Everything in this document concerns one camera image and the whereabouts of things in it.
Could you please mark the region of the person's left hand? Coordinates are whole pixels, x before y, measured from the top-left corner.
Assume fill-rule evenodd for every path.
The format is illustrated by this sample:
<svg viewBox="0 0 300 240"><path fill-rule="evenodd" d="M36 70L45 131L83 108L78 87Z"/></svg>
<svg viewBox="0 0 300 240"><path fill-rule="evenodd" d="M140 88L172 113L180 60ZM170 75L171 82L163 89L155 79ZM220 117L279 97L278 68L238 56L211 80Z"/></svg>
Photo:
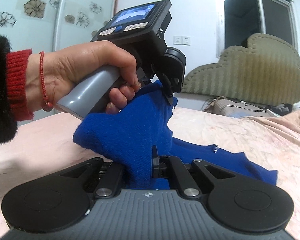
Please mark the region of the person's left hand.
<svg viewBox="0 0 300 240"><path fill-rule="evenodd" d="M42 109L44 97L55 106L76 84L104 65L119 68L126 81L110 91L106 112L116 114L132 100L141 85L136 74L136 59L109 41L70 46L41 54L31 54L25 77L27 107L31 112Z"/></svg>

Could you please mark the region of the red and black sleeve forearm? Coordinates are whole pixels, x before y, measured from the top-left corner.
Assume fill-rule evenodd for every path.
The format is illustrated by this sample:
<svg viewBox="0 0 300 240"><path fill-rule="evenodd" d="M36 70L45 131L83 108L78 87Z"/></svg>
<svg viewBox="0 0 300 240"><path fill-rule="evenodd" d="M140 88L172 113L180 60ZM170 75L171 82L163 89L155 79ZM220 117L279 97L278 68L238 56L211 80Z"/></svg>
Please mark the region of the red and black sleeve forearm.
<svg viewBox="0 0 300 240"><path fill-rule="evenodd" d="M17 132L17 122L30 120L25 92L26 68L32 50L11 52L8 39L0 35L0 144Z"/></svg>

